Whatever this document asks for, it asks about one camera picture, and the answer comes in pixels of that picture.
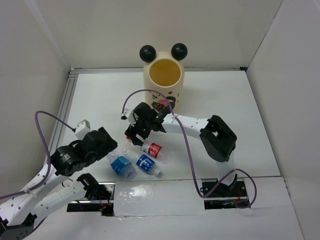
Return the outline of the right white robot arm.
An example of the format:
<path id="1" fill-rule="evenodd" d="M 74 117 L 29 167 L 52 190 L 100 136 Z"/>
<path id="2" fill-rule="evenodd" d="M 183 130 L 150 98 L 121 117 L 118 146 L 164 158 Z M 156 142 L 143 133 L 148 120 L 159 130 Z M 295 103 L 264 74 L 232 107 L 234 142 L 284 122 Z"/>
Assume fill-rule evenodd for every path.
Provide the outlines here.
<path id="1" fill-rule="evenodd" d="M 208 156 L 216 161 L 220 194 L 230 196 L 235 191 L 237 174 L 233 152 L 237 136 L 219 116 L 192 118 L 172 114 L 168 107 L 157 112 L 141 102 L 134 109 L 123 108 L 121 119 L 128 120 L 129 127 L 124 134 L 136 146 L 142 146 L 151 132 L 177 133 L 200 140 Z"/>

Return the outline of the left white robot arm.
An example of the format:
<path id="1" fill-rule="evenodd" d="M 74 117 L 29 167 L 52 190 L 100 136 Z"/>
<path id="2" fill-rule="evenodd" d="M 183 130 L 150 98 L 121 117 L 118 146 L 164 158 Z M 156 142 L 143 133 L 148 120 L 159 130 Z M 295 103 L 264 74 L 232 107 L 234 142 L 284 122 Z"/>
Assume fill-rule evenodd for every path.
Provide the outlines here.
<path id="1" fill-rule="evenodd" d="M 51 163 L 33 178 L 23 194 L 13 196 L 0 205 L 0 238 L 23 240 L 44 219 L 72 201 L 95 200 L 111 193 L 90 174 L 83 173 L 61 190 L 51 191 L 75 172 L 92 165 L 117 148 L 117 142 L 101 127 L 87 132 L 82 139 L 59 147 L 50 157 Z"/>

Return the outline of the light blue label bottle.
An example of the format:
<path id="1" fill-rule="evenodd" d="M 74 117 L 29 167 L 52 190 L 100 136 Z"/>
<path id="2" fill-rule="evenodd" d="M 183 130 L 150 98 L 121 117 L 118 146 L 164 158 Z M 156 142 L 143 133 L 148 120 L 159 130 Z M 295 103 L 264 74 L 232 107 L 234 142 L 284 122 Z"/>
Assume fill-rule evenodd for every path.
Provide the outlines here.
<path id="1" fill-rule="evenodd" d="M 131 181 L 137 176 L 137 172 L 131 161 L 120 152 L 113 150 L 106 157 L 113 171 L 123 180 Z"/>

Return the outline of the red label red cap bottle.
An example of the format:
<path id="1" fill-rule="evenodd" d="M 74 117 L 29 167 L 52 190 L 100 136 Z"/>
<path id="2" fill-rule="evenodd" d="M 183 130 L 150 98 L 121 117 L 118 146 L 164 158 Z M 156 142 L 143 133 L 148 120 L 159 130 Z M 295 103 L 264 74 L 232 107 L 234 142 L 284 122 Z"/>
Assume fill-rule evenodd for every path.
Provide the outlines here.
<path id="1" fill-rule="evenodd" d="M 153 158 L 161 163 L 169 162 L 168 151 L 160 144 L 149 139 L 143 140 L 142 145 L 134 145 L 133 141 L 127 136 L 128 148 L 137 153 L 144 153 L 148 157 Z"/>

